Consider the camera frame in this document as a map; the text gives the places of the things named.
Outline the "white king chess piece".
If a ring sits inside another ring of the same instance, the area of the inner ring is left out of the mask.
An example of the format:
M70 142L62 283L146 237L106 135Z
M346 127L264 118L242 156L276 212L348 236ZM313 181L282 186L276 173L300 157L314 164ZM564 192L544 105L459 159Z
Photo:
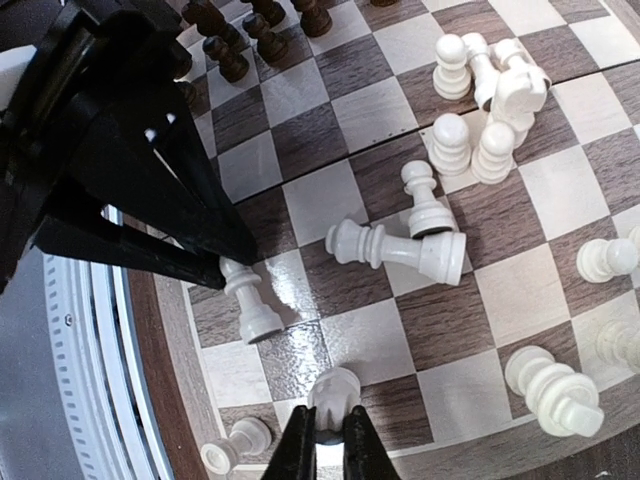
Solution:
M534 345L518 349L507 361L504 376L547 434L592 437L600 430L605 414L595 382L547 350Z

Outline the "white chess pieces pile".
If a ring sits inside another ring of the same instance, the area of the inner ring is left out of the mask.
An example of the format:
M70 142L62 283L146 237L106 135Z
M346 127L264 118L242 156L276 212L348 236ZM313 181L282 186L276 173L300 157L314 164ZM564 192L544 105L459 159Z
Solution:
M487 116L476 143L471 141L469 127L461 116L439 116L427 144L429 160L403 165L404 191L413 199L408 227L414 239L455 228L453 214L433 193L435 173L455 177L469 171L487 185L507 178L514 151L524 143L552 84L514 39L489 45L477 32L446 34L436 43L436 62L436 93L446 100L460 100L472 92L475 103Z

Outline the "wooden chess board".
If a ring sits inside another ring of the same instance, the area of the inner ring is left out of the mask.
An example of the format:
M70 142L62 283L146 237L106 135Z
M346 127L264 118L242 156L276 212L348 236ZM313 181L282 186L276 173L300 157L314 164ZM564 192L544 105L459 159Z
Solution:
M188 452L244 417L274 439L318 375L352 370L407 479L488 479L589 446L546 434L507 385L547 350L589 377L605 440L639 430L639 377L597 353L639 323L639 276L585 281L576 258L639 222L635 1L290 3L269 64L229 83L188 27L187 81L211 168L260 249L249 288L283 322L250 343L235 294L158 278Z

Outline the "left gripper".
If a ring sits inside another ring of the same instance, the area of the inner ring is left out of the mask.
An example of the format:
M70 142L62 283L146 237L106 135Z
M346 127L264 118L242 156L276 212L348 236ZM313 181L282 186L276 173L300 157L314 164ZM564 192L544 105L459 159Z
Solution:
M216 179L173 72L183 50L162 1L70 1L1 116L1 280L24 249L220 290L223 257L256 240ZM114 206L177 247L103 216Z

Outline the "white pawn chess piece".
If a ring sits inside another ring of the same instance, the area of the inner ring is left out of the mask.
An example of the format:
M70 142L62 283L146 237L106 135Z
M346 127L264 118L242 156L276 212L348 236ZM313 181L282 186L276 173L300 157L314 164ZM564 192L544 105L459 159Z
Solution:
M257 344L284 330L281 317L266 304L257 289L261 277L246 265L221 257L219 267L225 278L224 293L239 303L240 336L247 345Z

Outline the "white queen lying down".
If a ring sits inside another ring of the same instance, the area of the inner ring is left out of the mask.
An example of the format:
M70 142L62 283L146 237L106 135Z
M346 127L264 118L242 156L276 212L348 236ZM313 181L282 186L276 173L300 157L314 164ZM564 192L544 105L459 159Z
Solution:
M420 240L390 235L383 225L361 226L345 218L332 225L325 249L340 264L359 262L373 269L383 262L411 267L436 283L460 283L466 251L466 235L444 232Z

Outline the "aluminium front rail frame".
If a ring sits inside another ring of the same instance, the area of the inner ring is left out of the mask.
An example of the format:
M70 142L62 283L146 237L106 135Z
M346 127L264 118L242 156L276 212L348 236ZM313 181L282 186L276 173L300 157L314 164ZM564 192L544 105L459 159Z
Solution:
M43 266L55 374L83 477L173 478L126 270L51 254Z

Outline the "white knight chess piece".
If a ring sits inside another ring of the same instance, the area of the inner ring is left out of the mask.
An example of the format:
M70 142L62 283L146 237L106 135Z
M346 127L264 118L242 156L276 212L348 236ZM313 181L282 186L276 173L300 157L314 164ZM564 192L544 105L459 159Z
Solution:
M347 368L331 368L316 379L307 402L309 408L316 408L316 441L322 445L340 444L345 418L361 403L360 380Z

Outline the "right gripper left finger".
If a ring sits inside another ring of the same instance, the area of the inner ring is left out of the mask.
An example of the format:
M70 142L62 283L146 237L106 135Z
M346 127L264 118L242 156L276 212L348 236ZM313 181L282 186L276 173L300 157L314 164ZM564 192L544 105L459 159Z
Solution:
M315 407L296 406L262 480L312 480L316 478Z

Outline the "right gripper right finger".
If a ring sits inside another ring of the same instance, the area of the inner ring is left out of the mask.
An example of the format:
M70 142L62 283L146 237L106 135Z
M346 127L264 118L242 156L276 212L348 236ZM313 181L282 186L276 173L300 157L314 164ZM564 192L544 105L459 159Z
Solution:
M344 479L400 479L363 406L355 406L344 419L343 437Z

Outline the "black chess pieces row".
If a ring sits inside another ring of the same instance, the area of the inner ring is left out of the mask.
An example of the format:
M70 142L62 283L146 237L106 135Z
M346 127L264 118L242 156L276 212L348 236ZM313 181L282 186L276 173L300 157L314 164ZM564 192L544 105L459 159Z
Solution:
M314 58L327 61L331 54L345 54L360 40L368 40L373 32L390 24L394 5L381 7L369 1L318 1L316 6L328 12L331 27L319 37L305 33L306 16L294 8L292 1L225 1L221 7L215 1L188 1L180 14L188 28L179 36L191 59L188 72L178 80L197 87L213 86L221 81L224 88L231 84L219 72L219 61L206 53L207 40L218 36L228 47L247 58L247 80L264 82ZM284 54L266 61L260 42L251 36L244 24L260 14L269 30L283 43Z

